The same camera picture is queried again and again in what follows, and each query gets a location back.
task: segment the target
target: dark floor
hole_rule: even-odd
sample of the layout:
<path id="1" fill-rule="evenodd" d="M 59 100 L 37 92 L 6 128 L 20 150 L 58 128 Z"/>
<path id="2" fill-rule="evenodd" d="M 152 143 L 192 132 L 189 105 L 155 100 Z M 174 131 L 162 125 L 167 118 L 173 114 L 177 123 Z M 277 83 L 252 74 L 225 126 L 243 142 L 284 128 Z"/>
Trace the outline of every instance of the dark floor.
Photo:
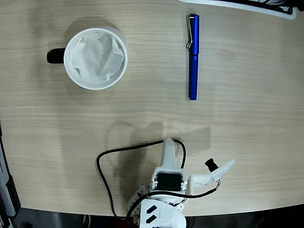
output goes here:
<path id="1" fill-rule="evenodd" d="M 187 228 L 303 228 L 303 212 L 304 205 L 298 205 L 250 213 L 197 216 L 194 220 L 193 217 L 187 217 Z M 117 221 L 113 217 L 90 216 L 90 220 L 90 228 L 127 227 L 124 221 Z M 88 228 L 89 217 L 21 208 L 13 222 L 15 228 Z"/>

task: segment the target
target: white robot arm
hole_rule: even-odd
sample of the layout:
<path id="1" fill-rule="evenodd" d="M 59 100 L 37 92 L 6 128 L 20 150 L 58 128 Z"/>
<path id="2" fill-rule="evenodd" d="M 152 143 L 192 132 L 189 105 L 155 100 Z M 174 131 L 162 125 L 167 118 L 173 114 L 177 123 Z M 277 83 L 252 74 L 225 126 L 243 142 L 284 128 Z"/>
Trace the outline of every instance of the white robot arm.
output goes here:
<path id="1" fill-rule="evenodd" d="M 129 208 L 139 197 L 148 192 L 166 191 L 193 195 L 194 188 L 206 186 L 212 181 L 219 182 L 221 175 L 226 173 L 235 161 L 230 160 L 225 165 L 217 167 L 210 159 L 205 164 L 211 173 L 192 174 L 187 180 L 184 170 L 177 167 L 173 140 L 168 138 L 163 143 L 161 162 L 161 166 L 156 167 L 153 172 L 150 185 L 139 186 L 132 195 L 128 202 Z M 187 201 L 186 197 L 153 195 L 144 199 L 132 215 L 139 217 L 140 228 L 185 228 L 186 219 L 181 211 Z"/>

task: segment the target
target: white tissue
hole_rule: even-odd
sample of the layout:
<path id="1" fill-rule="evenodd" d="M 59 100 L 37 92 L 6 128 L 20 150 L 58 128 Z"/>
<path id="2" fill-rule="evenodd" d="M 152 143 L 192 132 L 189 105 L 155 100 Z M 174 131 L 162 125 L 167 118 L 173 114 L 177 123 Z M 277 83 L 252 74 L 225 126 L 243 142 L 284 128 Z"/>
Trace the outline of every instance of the white tissue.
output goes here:
<path id="1" fill-rule="evenodd" d="M 119 44 L 103 32 L 90 32 L 81 37 L 69 54 L 70 63 L 80 77 L 92 83 L 101 83 L 116 75 L 124 60 Z"/>

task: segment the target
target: pen clip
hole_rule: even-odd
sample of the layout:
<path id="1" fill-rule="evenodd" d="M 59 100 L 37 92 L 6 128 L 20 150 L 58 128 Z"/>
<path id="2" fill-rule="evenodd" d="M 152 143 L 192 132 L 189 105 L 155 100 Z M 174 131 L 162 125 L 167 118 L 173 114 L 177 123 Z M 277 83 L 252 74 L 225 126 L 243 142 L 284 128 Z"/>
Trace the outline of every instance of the pen clip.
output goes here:
<path id="1" fill-rule="evenodd" d="M 192 19 L 194 17 L 188 15 L 187 16 L 187 27 L 188 27 L 188 43 L 186 45 L 186 49 L 189 49 L 191 47 L 192 44 L 192 31 L 191 31 L 191 23 L 190 23 L 190 19 Z"/>

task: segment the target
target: pen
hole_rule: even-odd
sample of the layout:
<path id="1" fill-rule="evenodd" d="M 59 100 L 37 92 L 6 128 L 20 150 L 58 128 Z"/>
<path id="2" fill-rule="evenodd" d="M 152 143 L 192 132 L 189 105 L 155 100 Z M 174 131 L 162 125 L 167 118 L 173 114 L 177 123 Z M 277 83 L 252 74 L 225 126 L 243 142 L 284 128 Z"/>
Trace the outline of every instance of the pen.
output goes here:
<path id="1" fill-rule="evenodd" d="M 200 17 L 196 14 L 187 16 L 189 40 L 186 48 L 189 49 L 189 99 L 197 99 L 198 68 L 199 68 L 199 41 Z"/>

